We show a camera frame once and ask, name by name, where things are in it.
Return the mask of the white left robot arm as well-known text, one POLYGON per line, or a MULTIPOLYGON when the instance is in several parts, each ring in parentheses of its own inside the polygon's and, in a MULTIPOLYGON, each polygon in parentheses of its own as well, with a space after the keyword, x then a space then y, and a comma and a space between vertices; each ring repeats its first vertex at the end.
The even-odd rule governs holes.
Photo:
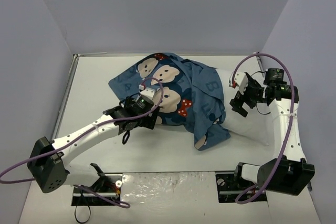
POLYGON ((67 136, 38 139, 27 167, 43 193, 62 185, 83 185, 101 191, 106 179, 100 167, 91 162, 75 165, 72 161, 110 138, 122 135, 126 141, 136 127, 153 129, 159 109, 157 103, 143 95, 127 98, 124 105, 104 111, 100 118, 67 136))

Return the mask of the white pillow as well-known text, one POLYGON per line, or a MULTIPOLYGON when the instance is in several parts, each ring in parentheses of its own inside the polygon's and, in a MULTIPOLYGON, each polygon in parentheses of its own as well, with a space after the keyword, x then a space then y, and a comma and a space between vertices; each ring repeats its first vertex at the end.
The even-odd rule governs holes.
POLYGON ((248 112, 246 117, 234 112, 229 102, 238 90, 229 86, 231 72, 217 69, 217 73, 223 86, 226 114, 222 127, 229 130, 230 133, 247 137, 263 145, 271 143, 274 140, 274 132, 269 107, 265 104, 258 104, 254 109, 250 109, 249 106, 244 104, 243 108, 248 112))

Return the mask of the blue letter print pillowcase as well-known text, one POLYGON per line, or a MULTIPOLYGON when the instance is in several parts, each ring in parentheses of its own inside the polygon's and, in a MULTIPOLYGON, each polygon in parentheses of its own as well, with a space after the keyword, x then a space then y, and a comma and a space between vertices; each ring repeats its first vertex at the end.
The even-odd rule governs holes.
POLYGON ((179 126, 194 135, 194 147, 203 151, 230 138, 223 85, 217 69, 173 53, 151 54, 109 81, 119 100, 139 91, 156 90, 160 103, 157 124, 179 126))

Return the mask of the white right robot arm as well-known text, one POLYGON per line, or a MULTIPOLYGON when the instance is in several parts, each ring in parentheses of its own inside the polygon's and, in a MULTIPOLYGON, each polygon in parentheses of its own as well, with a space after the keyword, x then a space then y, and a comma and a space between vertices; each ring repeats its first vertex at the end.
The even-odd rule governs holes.
POLYGON ((315 174, 303 153, 298 129, 299 94, 297 87, 284 81, 285 72, 279 68, 266 71, 263 84, 246 72, 237 72, 229 81, 238 91, 230 101, 232 110, 243 117, 263 103, 270 109, 273 132, 273 158, 263 165, 239 163, 233 183, 244 189, 250 184, 258 188, 298 196, 315 174))

